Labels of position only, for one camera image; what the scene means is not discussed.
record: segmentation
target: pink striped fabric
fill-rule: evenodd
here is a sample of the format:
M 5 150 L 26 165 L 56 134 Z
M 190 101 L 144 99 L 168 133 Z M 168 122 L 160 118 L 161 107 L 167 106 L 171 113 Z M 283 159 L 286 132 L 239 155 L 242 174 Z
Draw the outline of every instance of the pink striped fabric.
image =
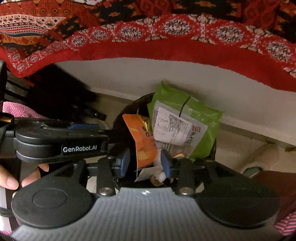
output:
M 296 230 L 296 211 L 290 213 L 274 226 L 284 236 L 292 234 Z
M 5 113 L 10 113 L 14 117 L 45 118 L 46 119 L 46 117 L 37 114 L 31 108 L 29 108 L 25 105 L 13 103 L 13 102 L 4 102 L 2 111 Z

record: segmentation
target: black circular cover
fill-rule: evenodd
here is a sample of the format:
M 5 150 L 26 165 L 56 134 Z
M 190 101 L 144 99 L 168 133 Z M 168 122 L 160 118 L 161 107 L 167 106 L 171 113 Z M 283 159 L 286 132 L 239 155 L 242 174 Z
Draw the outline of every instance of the black circular cover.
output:
M 71 178 L 42 178 L 20 189 L 12 199 L 19 224 L 57 228 L 75 222 L 92 206 L 90 193 Z
M 199 206 L 222 224 L 254 228 L 263 225 L 277 213 L 279 196 L 255 181 L 223 177 L 201 193 Z

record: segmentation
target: gray ribbed surface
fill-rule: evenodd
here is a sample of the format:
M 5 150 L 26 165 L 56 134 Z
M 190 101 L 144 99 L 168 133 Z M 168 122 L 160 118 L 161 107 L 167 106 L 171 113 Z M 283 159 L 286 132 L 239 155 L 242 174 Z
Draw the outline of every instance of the gray ribbed surface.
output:
M 240 230 L 220 225 L 205 216 L 192 198 L 174 195 L 171 188 L 147 190 L 150 193 L 144 195 L 145 189 L 121 188 L 116 196 L 99 198 L 86 216 L 67 227 L 21 226 L 12 237 L 17 241 L 278 241 L 281 237 L 272 226 Z

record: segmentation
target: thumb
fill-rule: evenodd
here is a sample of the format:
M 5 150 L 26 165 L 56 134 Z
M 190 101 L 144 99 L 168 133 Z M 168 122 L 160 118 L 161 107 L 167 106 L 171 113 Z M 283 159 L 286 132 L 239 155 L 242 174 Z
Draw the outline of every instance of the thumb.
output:
M 17 180 L 3 167 L 0 165 L 0 186 L 15 190 L 18 188 Z

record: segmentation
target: trash can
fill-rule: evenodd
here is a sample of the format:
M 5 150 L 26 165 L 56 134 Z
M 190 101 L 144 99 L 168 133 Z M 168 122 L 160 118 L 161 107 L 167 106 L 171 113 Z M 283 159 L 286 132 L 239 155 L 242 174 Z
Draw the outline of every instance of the trash can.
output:
M 131 161 L 124 178 L 114 178 L 115 187 L 120 189 L 120 187 L 133 187 L 133 188 L 155 188 L 155 186 L 150 182 L 149 179 L 144 181 L 135 182 L 136 179 L 136 169 L 137 169 L 137 159 L 136 159 L 136 144 L 134 138 L 132 137 L 126 123 L 123 120 L 123 114 L 136 114 L 149 117 L 147 104 L 152 101 L 154 93 L 150 93 L 142 96 L 141 98 L 135 100 L 134 102 L 127 105 L 120 114 L 116 117 L 113 122 L 113 130 L 117 130 L 119 135 L 118 139 L 120 142 L 116 143 L 110 150 L 110 155 L 117 156 L 122 153 L 126 148 L 131 151 Z M 216 140 L 211 153 L 205 159 L 215 160 L 216 154 Z M 164 185 L 159 187 L 172 187 L 174 188 L 177 184 L 177 180 L 170 183 L 168 179 L 164 181 Z

